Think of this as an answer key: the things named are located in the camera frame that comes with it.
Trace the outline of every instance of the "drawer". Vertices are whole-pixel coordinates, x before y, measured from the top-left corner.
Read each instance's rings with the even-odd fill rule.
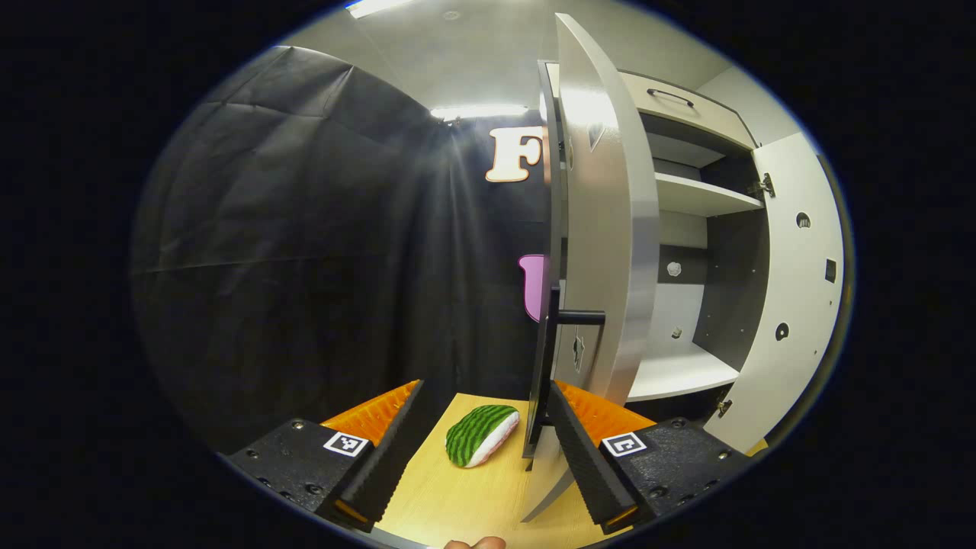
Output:
[[[552,96],[558,98],[559,64],[546,63],[546,69],[549,71],[549,81],[552,83]],[[746,124],[735,110],[660,80],[621,70],[619,72],[638,111],[693,126],[747,150],[755,149],[755,142]],[[647,93],[648,89],[673,95],[665,93],[651,95]],[[694,106],[688,106],[687,102],[675,96],[691,101]]]

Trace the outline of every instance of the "cabinet shelf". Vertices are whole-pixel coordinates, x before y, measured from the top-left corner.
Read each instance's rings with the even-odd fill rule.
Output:
[[[762,202],[732,190],[700,181],[655,173],[662,210],[702,217],[762,209]]]
[[[732,383],[737,377],[734,368],[692,344],[679,355],[642,360],[627,401],[687,395]]]

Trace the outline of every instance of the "black curtain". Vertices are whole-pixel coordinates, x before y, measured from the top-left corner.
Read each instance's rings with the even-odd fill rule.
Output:
[[[445,402],[528,399],[517,260],[548,235],[542,160],[525,182],[484,174],[488,132],[539,124],[444,124],[301,48],[221,83],[158,158],[131,258],[146,352],[190,427],[233,452],[418,378]]]

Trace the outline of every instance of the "white wall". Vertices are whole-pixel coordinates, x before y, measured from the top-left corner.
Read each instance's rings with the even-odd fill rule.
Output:
[[[739,111],[758,143],[770,144],[802,131],[776,98],[735,65],[720,72],[698,91]]]

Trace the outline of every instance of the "watermelon slice toy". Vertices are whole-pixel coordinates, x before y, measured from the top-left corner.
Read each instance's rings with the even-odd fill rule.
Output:
[[[444,446],[459,467],[481,465],[518,425],[518,410],[504,404],[479,406],[448,429]]]

